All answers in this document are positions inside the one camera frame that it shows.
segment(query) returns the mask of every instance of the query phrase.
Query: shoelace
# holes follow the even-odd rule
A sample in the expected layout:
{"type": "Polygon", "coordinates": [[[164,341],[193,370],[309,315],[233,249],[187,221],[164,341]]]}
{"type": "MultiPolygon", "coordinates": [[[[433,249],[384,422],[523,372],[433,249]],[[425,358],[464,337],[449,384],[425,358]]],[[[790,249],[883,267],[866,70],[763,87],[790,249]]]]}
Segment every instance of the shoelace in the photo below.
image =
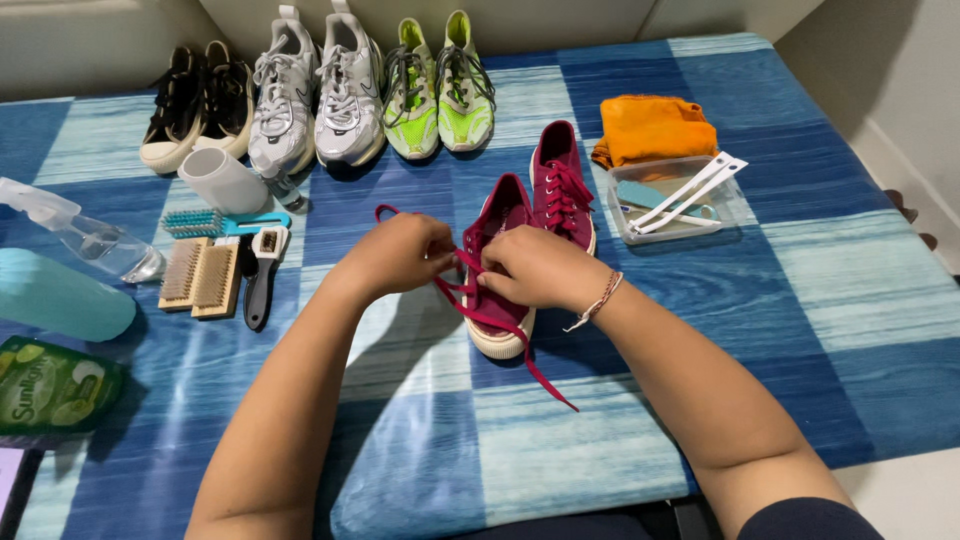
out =
{"type": "Polygon", "coordinates": [[[456,45],[450,45],[441,49],[440,55],[437,56],[437,81],[434,83],[436,86],[434,91],[438,96],[440,95],[441,81],[444,80],[444,73],[448,68],[450,69],[450,77],[447,77],[446,81],[453,86],[453,88],[446,92],[446,95],[448,95],[450,99],[456,100],[457,103],[464,107],[468,105],[467,93],[469,88],[462,86],[466,74],[473,83],[473,86],[476,87],[477,92],[490,100],[491,109],[496,110],[496,103],[493,100],[493,95],[496,93],[496,90],[493,88],[493,83],[490,82],[487,70],[483,68],[479,60],[468,55],[463,49],[456,45]],[[480,81],[477,81],[473,75],[474,69],[480,74],[480,81]]]}
{"type": "Polygon", "coordinates": [[[235,128],[229,123],[233,121],[233,105],[237,98],[243,95],[243,85],[232,73],[237,63],[218,65],[204,75],[206,88],[206,107],[204,108],[207,121],[225,128],[235,128]]]}
{"type": "Polygon", "coordinates": [[[347,47],[337,45],[333,48],[330,60],[317,69],[317,75],[324,81],[324,92],[327,93],[323,114],[331,120],[349,120],[357,109],[356,100],[350,99],[347,74],[344,72],[344,68],[353,61],[354,56],[347,47]]]}
{"type": "MultiPolygon", "coordinates": [[[[180,116],[180,110],[178,110],[174,95],[170,91],[170,84],[173,83],[175,86],[178,80],[187,76],[189,76],[189,72],[179,71],[178,68],[171,67],[167,69],[163,75],[160,75],[159,79],[150,83],[149,88],[157,89],[156,98],[154,99],[157,110],[150,118],[152,125],[158,128],[169,128],[173,127],[177,122],[178,116],[180,116]]],[[[198,85],[197,92],[190,99],[188,105],[192,106],[196,103],[203,95],[203,91],[203,85],[198,85]]]]}
{"type": "Polygon", "coordinates": [[[283,103],[291,99],[290,90],[284,86],[284,83],[289,81],[283,71],[292,67],[295,62],[290,55],[280,54],[280,49],[286,42],[287,36],[280,36],[269,51],[256,59],[254,65],[256,69],[253,71],[253,83],[260,86],[260,93],[265,96],[260,104],[263,109],[260,121],[264,124],[277,117],[288,122],[293,120],[290,117],[290,108],[284,107],[286,104],[283,103]]]}
{"type": "MultiPolygon", "coordinates": [[[[380,214],[384,210],[388,210],[393,213],[400,213],[400,210],[396,209],[391,205],[379,205],[376,207],[376,210],[373,211],[373,217],[376,219],[377,223],[380,223],[380,214]]],[[[473,241],[469,246],[469,253],[459,248],[453,250],[453,254],[457,256],[457,258],[463,264],[465,264],[471,270],[473,270],[473,272],[475,272],[477,276],[486,272],[483,266],[480,265],[479,241],[480,240],[478,238],[473,238],[473,241]]],[[[453,296],[454,291],[462,292],[467,296],[477,295],[480,290],[480,285],[476,282],[476,280],[473,280],[472,282],[465,285],[458,285],[458,284],[446,282],[440,279],[439,277],[437,277],[433,279],[433,283],[437,285],[437,288],[440,289],[440,292],[444,294],[444,296],[450,302],[450,304],[457,311],[460,311],[460,313],[465,317],[468,317],[480,323],[484,323],[486,325],[490,325],[494,328],[499,328],[503,331],[508,331],[509,333],[512,333],[513,335],[518,337],[520,341],[523,342],[523,363],[526,364],[527,370],[530,371],[530,375],[533,375],[534,379],[536,379],[537,382],[540,383],[540,386],[542,386],[544,390],[549,392],[551,396],[553,396],[554,398],[556,398],[561,402],[564,402],[567,406],[569,406],[573,410],[580,412],[580,409],[577,408],[571,402],[567,401],[564,395],[560,393],[560,390],[555,388],[554,385],[551,384],[550,381],[543,376],[543,373],[540,372],[540,369],[538,369],[537,364],[534,363],[534,360],[530,356],[530,340],[527,339],[527,334],[524,333],[523,330],[520,329],[520,327],[511,325],[509,323],[505,323],[499,319],[495,319],[493,317],[484,315],[483,313],[478,313],[473,309],[469,309],[468,307],[465,307],[463,304],[458,302],[457,298],[453,296]]]]}
{"type": "Polygon", "coordinates": [[[387,96],[389,99],[393,99],[394,94],[400,97],[401,114],[387,122],[387,108],[384,107],[383,120],[386,127],[393,128],[404,112],[410,112],[420,106],[421,102],[415,102],[414,106],[410,107],[410,102],[415,101],[423,90],[423,85],[414,86],[414,82],[422,78],[424,73],[426,73],[426,67],[423,65],[423,59],[417,53],[408,53],[406,43],[387,54],[387,77],[390,78],[387,96]]]}
{"type": "Polygon", "coordinates": [[[550,160],[546,165],[553,170],[546,175],[546,223],[543,228],[569,234],[577,230],[574,215],[578,209],[593,211],[589,206],[593,194],[582,182],[576,181],[573,171],[563,163],[550,160]]]}

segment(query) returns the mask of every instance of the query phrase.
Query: white shoelace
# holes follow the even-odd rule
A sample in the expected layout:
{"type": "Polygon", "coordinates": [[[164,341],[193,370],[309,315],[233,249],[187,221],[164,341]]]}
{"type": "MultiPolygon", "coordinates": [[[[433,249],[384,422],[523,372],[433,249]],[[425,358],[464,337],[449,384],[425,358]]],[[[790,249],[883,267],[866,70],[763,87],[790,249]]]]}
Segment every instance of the white shoelace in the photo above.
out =
{"type": "Polygon", "coordinates": [[[347,47],[337,45],[333,48],[330,60],[317,70],[317,75],[324,81],[324,92],[327,94],[326,108],[323,110],[326,118],[340,122],[345,119],[349,121],[357,108],[356,100],[350,99],[347,73],[344,71],[355,56],[347,47]]]}
{"type": "Polygon", "coordinates": [[[296,60],[290,55],[280,54],[280,49],[287,42],[287,36],[280,36],[276,44],[269,51],[260,55],[256,60],[256,70],[253,72],[253,82],[260,86],[265,99],[263,100],[263,114],[260,116],[261,122],[270,122],[270,120],[280,117],[284,121],[292,121],[290,118],[290,109],[284,107],[283,100],[292,99],[290,89],[284,86],[289,82],[281,71],[289,69],[296,60]]]}

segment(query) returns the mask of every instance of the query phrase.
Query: dark sleeve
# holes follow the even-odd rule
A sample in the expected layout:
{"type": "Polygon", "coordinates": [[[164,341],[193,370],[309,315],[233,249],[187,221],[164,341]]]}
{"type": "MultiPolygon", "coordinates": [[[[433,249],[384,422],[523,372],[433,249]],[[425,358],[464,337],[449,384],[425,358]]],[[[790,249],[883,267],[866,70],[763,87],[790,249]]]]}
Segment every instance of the dark sleeve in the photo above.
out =
{"type": "Polygon", "coordinates": [[[763,508],[737,540],[883,540],[852,508],[815,497],[787,499],[763,508]]]}

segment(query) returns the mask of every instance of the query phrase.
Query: hand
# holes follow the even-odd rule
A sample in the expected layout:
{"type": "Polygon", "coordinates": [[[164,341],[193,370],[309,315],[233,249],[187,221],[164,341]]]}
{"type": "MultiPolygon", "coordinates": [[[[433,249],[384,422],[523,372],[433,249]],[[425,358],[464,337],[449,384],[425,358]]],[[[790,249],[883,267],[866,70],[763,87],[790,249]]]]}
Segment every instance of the hand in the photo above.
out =
{"type": "Polygon", "coordinates": [[[576,313],[600,300],[612,271],[569,240],[528,225],[498,234],[480,263],[491,271],[477,282],[507,300],[576,313]]]}
{"type": "Polygon", "coordinates": [[[399,213],[378,224],[324,278],[367,302],[426,285],[453,268],[450,228],[423,214],[399,213]]]}

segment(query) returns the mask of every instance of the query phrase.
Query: white plastic cup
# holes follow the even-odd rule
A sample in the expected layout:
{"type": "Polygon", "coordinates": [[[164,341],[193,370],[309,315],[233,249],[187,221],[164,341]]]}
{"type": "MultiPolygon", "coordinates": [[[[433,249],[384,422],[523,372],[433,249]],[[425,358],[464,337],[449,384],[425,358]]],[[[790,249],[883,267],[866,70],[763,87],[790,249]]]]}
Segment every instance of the white plastic cup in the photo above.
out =
{"type": "Polygon", "coordinates": [[[267,186],[223,148],[194,151],[177,174],[207,204],[223,214],[254,213],[270,197],[267,186]]]}

